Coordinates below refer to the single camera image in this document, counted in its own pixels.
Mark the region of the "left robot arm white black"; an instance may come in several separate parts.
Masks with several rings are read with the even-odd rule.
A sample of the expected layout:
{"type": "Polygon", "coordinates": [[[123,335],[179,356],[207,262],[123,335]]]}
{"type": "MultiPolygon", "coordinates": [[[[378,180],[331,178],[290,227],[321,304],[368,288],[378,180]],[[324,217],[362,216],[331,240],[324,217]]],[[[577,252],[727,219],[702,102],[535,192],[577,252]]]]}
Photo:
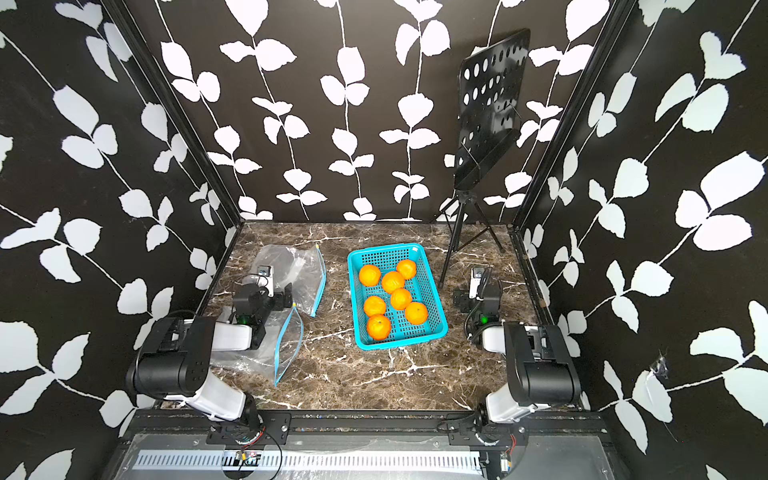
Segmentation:
{"type": "Polygon", "coordinates": [[[293,285],[270,293],[259,283],[241,286],[231,318],[166,316],[154,323],[128,368],[128,390],[180,402],[220,423],[257,430],[263,420],[253,396],[211,370],[215,353],[246,369],[263,369],[278,384],[295,360],[304,336],[293,285]]]}

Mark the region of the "clear zip-top bag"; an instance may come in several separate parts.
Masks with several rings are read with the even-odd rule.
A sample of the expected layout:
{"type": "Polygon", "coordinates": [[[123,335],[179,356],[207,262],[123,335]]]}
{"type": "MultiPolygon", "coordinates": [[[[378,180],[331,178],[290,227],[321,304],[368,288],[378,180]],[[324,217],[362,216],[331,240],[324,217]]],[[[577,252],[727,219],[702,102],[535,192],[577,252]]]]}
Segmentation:
{"type": "Polygon", "coordinates": [[[304,323],[296,306],[271,312],[258,347],[244,340],[244,325],[234,323],[233,309],[225,306],[217,318],[210,364],[249,375],[261,375],[277,386],[296,359],[304,337],[304,323]]]}
{"type": "Polygon", "coordinates": [[[285,245],[266,245],[257,254],[243,281],[256,282],[256,267],[274,269],[274,293],[293,284],[293,302],[299,311],[315,317],[326,286],[327,269],[318,246],[300,250],[285,245]]]}

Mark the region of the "bag orange top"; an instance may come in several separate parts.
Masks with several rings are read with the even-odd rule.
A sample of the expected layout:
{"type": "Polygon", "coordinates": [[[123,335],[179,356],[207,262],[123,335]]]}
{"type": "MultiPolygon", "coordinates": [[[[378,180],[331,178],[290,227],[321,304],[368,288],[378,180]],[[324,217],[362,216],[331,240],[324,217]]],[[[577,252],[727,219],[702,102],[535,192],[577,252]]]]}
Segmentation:
{"type": "Polygon", "coordinates": [[[388,272],[382,277],[381,286],[386,293],[392,294],[405,287],[405,278],[398,271],[388,272]]]}

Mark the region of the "orange taken from bag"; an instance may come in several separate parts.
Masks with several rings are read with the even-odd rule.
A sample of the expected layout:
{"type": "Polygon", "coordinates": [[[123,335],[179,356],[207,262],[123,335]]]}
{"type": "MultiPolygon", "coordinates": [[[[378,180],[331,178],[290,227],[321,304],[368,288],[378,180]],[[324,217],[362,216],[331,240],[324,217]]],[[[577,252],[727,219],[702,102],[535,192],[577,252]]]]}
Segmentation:
{"type": "Polygon", "coordinates": [[[391,333],[391,322],[384,315],[374,315],[368,319],[366,330],[374,341],[384,341],[391,333]]]}

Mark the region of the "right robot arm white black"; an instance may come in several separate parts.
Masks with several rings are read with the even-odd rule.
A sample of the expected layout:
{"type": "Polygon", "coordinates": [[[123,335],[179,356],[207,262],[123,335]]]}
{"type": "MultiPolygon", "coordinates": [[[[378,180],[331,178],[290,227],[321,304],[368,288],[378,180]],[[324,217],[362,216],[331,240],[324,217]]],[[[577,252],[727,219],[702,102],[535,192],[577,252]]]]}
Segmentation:
{"type": "Polygon", "coordinates": [[[502,319],[501,288],[497,285],[455,290],[453,304],[466,315],[467,340],[503,355],[506,361],[506,383],[486,397],[488,421],[517,423],[539,411],[579,400],[581,382],[558,327],[502,319]]]}

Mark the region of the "bag orange bottom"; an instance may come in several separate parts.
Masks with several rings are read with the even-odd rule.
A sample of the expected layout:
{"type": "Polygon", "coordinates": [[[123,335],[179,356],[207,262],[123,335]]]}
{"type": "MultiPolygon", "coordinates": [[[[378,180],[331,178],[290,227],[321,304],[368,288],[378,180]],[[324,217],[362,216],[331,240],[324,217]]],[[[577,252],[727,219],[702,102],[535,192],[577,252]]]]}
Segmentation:
{"type": "Polygon", "coordinates": [[[374,265],[364,265],[359,271],[359,281],[365,287],[375,287],[381,279],[381,271],[374,265]]]}

